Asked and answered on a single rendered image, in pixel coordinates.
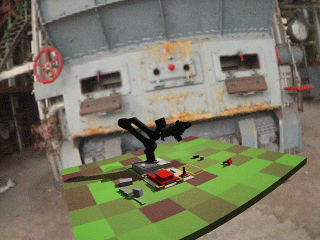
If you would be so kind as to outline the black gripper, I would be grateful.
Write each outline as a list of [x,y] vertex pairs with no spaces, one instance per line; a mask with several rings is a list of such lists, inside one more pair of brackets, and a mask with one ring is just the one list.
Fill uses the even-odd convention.
[[175,131],[178,131],[178,134],[182,136],[185,130],[191,127],[191,124],[192,124],[191,122],[183,122],[183,121],[177,120],[174,126],[168,127],[170,136],[173,136],[173,133]]

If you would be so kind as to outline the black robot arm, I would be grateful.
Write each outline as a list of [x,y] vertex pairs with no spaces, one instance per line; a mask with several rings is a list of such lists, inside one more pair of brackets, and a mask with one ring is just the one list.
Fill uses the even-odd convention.
[[[156,124],[157,129],[151,129],[148,126],[146,126],[144,123],[142,123],[140,120],[138,120],[136,117],[132,118],[121,118],[118,120],[118,126],[121,127],[124,130],[129,131],[133,136],[135,136],[141,143],[143,143],[144,147],[146,148],[144,150],[144,153],[146,155],[147,160],[145,162],[151,163],[157,161],[155,159],[154,151],[157,148],[156,141],[161,137],[160,140],[165,141],[164,138],[169,137],[170,133],[168,128],[166,128],[166,121],[165,118],[160,118],[154,121]],[[150,139],[147,139],[145,136],[143,136],[139,131],[137,131],[131,124],[134,124],[139,129],[141,129],[143,132],[145,132]],[[163,129],[165,128],[165,129]],[[162,129],[162,130],[161,130]],[[180,142],[182,137],[178,134],[178,130],[173,132],[172,137]]]

